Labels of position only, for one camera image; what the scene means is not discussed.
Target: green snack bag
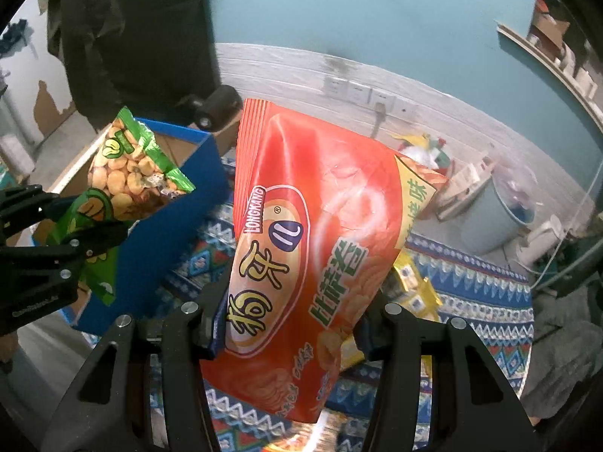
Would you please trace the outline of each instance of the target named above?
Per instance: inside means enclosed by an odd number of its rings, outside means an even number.
[[[88,172],[88,190],[77,197],[48,235],[46,244],[59,244],[74,231],[96,221],[128,223],[149,217],[195,186],[161,151],[155,135],[128,108],[119,111]],[[119,248],[91,257],[80,281],[104,304],[115,300]]]

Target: cardboard box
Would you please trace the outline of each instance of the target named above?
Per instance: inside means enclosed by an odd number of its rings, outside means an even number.
[[[554,61],[561,58],[563,48],[563,34],[566,33],[569,22],[563,20],[552,20],[548,15],[536,12],[532,19],[530,33],[540,39],[538,48]]]
[[[81,291],[78,301],[62,310],[70,324],[87,333],[102,335],[121,314],[151,317],[159,303],[156,290],[164,274],[179,259],[207,212],[228,196],[228,182],[211,134],[151,120],[143,119],[143,122],[153,130],[159,146],[181,166],[196,189],[141,221],[120,245],[116,299],[110,306],[104,305],[94,294],[90,296]],[[82,151],[49,191],[61,196],[85,191],[88,169],[103,140],[104,134],[101,134]],[[35,226],[32,230],[35,244],[43,244],[53,227],[50,220]]]
[[[236,138],[239,134],[240,115],[241,113],[239,112],[225,128],[212,132],[220,156],[224,156],[231,147],[236,145]],[[196,124],[191,124],[189,128],[196,129],[197,131],[200,130]]]

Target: chip bag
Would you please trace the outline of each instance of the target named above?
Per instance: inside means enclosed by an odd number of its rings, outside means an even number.
[[[385,290],[386,284],[382,287],[390,301],[397,302],[419,318],[439,321],[438,309],[442,301],[429,278],[421,278],[406,249],[400,251],[391,275],[393,275],[393,283],[388,285],[387,290]]]
[[[155,135],[124,107],[111,124],[92,160],[88,190],[77,197],[49,234],[59,244],[69,233],[95,221],[136,221],[158,211],[195,186],[161,151]],[[80,282],[105,304],[115,300],[118,248],[90,257]]]
[[[204,377],[312,423],[342,342],[446,179],[375,140],[252,99],[236,164],[225,352],[202,363]]]

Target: teal wall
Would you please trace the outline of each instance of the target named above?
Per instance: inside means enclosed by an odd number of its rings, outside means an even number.
[[[524,135],[584,188],[603,158],[603,135],[581,105],[496,32],[500,21],[527,35],[534,0],[211,3],[216,42],[307,49],[414,78]]]

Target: screw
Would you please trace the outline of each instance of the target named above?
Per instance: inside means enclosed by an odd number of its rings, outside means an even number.
[[[402,306],[400,304],[396,304],[395,302],[388,302],[385,304],[385,312],[389,315],[399,315],[402,313]]]
[[[197,309],[199,309],[199,305],[194,301],[185,302],[180,307],[180,310],[186,315],[194,313],[195,311],[197,311]]]
[[[118,316],[115,320],[115,324],[120,328],[124,328],[132,322],[132,317],[130,315],[121,315]]]
[[[467,322],[463,318],[452,318],[450,324],[458,330],[464,330],[467,327]]]

